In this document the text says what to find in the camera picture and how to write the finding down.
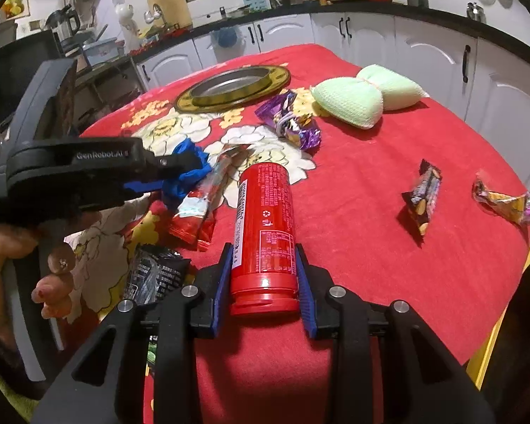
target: blue gripper pad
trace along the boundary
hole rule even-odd
[[[229,278],[232,272],[232,259],[233,247],[230,245],[225,257],[222,275],[220,277],[220,281],[218,282],[218,290],[216,291],[216,297],[214,299],[214,311],[212,319],[212,332],[214,333],[214,336],[218,335],[218,328],[220,326],[220,322],[222,321],[222,311],[227,310],[226,306],[228,305]]]
[[[302,323],[308,333],[308,337],[315,339],[318,332],[318,325],[316,322],[316,302],[314,301],[314,296],[312,295],[310,283],[308,282],[298,248],[295,255],[297,259],[298,300],[300,301]]]

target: table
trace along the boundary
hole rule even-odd
[[[519,228],[485,211],[471,196],[476,173],[496,191],[525,191],[498,153],[461,119],[432,99],[385,113],[371,130],[319,117],[322,145],[314,156],[278,140],[255,117],[256,106],[222,114],[183,115],[173,99],[191,84],[229,68],[286,65],[299,110],[314,110],[309,88],[359,68],[316,45],[293,46],[234,59],[139,97],[90,127],[83,136],[131,135],[156,154],[186,136],[216,154],[224,143],[255,142],[246,164],[277,161],[292,184],[296,239],[311,264],[364,300],[407,300],[465,362],[479,347],[516,290],[530,244]],[[401,193],[413,186],[421,159],[442,170],[436,211],[423,243],[413,235]],[[193,264],[218,262],[233,237],[237,179],[230,172],[211,247],[184,251]],[[103,215],[102,222],[68,241],[78,263],[68,338],[77,343],[117,302],[128,258],[139,242],[167,245],[170,214],[142,198]],[[196,364],[204,422],[323,422],[330,343],[311,342],[297,318],[226,318],[217,340],[197,340]],[[145,421],[150,423],[146,381]]]

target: snack bar wrapper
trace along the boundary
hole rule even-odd
[[[212,172],[203,178],[179,205],[168,229],[173,236],[191,245],[200,239],[199,249],[208,248],[215,222],[211,215],[212,204],[226,179],[232,159],[248,147],[249,145],[226,145],[223,148]]]
[[[521,196],[509,196],[489,191],[477,178],[473,183],[473,198],[492,208],[497,214],[517,225],[530,225],[530,190]]]
[[[129,266],[124,298],[138,305],[161,301],[169,291],[182,287],[189,266],[190,260],[174,250],[141,244]]]
[[[419,173],[418,184],[412,191],[403,193],[402,198],[418,226],[420,235],[424,237],[436,208],[442,176],[440,170],[425,159],[420,163]]]
[[[276,95],[261,105],[255,114],[273,128],[279,137],[286,137],[303,151],[320,146],[321,132],[312,118],[312,113],[297,116],[293,112],[293,103],[297,94],[289,90]]]

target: human hand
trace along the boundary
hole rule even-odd
[[[99,215],[97,212],[84,213],[77,221],[71,222],[69,233],[90,227],[99,220]],[[29,255],[37,246],[39,237],[39,230],[0,225],[0,330],[7,325],[1,270],[7,259],[20,259]],[[48,265],[52,274],[41,279],[31,293],[34,302],[43,303],[41,314],[44,318],[64,317],[71,311],[69,293],[73,289],[71,270],[75,264],[75,255],[69,244],[63,243],[49,255]]]

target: red canister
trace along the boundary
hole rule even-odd
[[[233,315],[298,311],[289,174],[259,163],[240,177],[233,244]]]

